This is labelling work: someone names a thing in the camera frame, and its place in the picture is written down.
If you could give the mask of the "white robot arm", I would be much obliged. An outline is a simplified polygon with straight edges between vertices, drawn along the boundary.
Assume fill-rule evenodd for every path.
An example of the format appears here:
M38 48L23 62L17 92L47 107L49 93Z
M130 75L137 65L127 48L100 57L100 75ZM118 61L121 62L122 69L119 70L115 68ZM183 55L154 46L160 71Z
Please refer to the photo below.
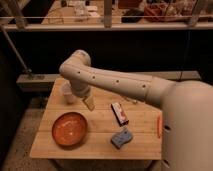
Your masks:
M213 171L213 86L93 68L77 50L59 68L78 97L92 86L143 101L163 115L162 171Z

